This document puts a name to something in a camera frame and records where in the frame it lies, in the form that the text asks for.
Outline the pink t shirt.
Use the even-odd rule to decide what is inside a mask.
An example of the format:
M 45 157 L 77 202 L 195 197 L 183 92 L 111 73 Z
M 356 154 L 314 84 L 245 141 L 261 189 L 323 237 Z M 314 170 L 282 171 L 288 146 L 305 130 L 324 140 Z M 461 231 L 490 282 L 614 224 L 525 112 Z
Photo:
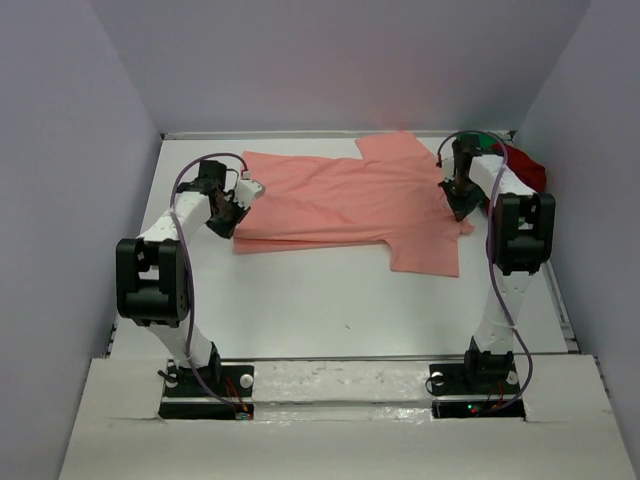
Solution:
M 247 151 L 266 188 L 236 229 L 237 254 L 385 244 L 394 272 L 456 277 L 456 221 L 440 187 L 443 171 L 413 134 L 360 138 L 357 158 Z

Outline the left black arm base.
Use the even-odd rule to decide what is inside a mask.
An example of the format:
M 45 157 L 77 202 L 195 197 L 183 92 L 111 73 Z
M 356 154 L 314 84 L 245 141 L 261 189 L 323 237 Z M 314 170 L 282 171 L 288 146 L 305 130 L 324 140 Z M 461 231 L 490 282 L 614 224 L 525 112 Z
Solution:
M 223 364 L 220 380 L 169 362 L 157 375 L 163 380 L 158 414 L 165 420 L 244 421 L 254 418 L 255 370 L 249 364 Z

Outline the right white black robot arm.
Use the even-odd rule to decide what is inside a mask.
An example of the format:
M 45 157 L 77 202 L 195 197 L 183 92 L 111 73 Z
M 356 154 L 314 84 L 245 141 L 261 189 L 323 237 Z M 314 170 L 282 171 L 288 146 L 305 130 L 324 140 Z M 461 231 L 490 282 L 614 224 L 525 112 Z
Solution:
M 527 186 L 509 167 L 509 150 L 486 132 L 449 135 L 452 173 L 440 183 L 454 218 L 462 222 L 477 208 L 487 213 L 485 253 L 490 287 L 482 318 L 460 363 L 433 365 L 426 381 L 435 396 L 502 395 L 518 399 L 528 379 L 517 377 L 514 348 L 526 344 L 517 326 L 524 296 L 552 251 L 556 200 Z

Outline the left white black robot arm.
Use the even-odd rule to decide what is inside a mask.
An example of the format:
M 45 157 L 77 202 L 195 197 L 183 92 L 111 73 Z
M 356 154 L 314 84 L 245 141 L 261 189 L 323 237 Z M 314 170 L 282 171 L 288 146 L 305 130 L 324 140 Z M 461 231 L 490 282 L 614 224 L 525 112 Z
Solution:
M 153 334 L 177 369 L 173 382 L 187 381 L 209 395 L 223 369 L 215 343 L 195 322 L 195 281 L 188 246 L 201 227 L 229 240 L 264 188 L 250 177 L 239 155 L 213 153 L 188 165 L 194 179 L 174 180 L 168 208 L 143 233 L 116 246 L 118 314 Z

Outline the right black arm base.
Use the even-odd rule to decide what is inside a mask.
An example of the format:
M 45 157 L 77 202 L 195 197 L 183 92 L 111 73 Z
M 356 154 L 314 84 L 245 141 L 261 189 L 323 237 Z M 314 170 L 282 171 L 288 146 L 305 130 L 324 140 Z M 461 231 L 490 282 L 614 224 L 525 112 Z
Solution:
M 432 364 L 425 389 L 435 419 L 526 417 L 521 399 L 507 405 L 520 390 L 514 365 L 506 373 L 471 377 L 462 363 Z

